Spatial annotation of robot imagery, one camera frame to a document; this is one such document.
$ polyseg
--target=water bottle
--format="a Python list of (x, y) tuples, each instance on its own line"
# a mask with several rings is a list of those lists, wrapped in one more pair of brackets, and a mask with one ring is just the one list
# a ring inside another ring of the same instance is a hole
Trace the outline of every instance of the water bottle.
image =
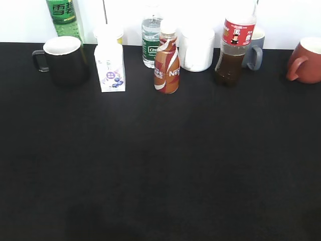
[(148, 68), (154, 69), (155, 56), (159, 46), (161, 20), (158, 4), (149, 3), (146, 6), (145, 17), (141, 23), (142, 59)]

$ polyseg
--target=red mug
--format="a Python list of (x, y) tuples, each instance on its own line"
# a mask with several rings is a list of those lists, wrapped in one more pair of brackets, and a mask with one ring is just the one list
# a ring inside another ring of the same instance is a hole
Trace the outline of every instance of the red mug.
[(321, 38), (301, 39), (287, 65), (286, 78), (302, 83), (314, 84), (321, 81)]

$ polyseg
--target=mug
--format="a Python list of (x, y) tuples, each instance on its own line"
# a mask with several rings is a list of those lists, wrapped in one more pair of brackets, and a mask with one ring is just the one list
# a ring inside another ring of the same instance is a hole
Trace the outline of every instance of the mug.
[(303, 38), (288, 62), (286, 78), (313, 84), (321, 81), (321, 38)]
[(249, 68), (250, 70), (258, 70), (261, 67), (263, 60), (263, 45), (265, 39), (265, 32), (255, 26), (253, 31), (250, 47), (245, 53), (242, 67)]
[(215, 33), (211, 28), (187, 28), (182, 31), (179, 58), (181, 67), (192, 72), (208, 69), (213, 60)]
[[(48, 67), (41, 66), (38, 56), (44, 55)], [(49, 72), (56, 85), (78, 85), (89, 77), (89, 68), (81, 41), (75, 37), (63, 36), (48, 40), (43, 50), (32, 53), (34, 66), (40, 72)]]

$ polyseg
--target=white container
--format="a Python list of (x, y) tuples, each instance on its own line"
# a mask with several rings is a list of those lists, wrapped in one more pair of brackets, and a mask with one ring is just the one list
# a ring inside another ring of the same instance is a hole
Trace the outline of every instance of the white container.
[(101, 92), (119, 92), (126, 89), (123, 47), (116, 38), (100, 35), (94, 55)]
[(109, 37), (113, 37), (117, 39), (119, 44), (122, 44), (122, 37), (124, 36), (124, 30), (122, 26), (115, 24), (103, 24), (95, 28), (94, 37), (97, 39), (100, 38), (101, 35), (108, 35)]
[(208, 69), (213, 60), (214, 36), (211, 28), (189, 26), (183, 29), (179, 50), (181, 67), (192, 72)]

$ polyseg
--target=blue mug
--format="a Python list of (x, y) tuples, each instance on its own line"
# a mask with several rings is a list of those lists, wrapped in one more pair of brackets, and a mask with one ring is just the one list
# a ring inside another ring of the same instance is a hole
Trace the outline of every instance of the blue mug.
[(245, 53), (242, 67), (250, 70), (258, 70), (261, 67), (263, 60), (263, 45), (265, 39), (265, 32), (259, 27), (255, 26), (252, 40), (248, 50)]

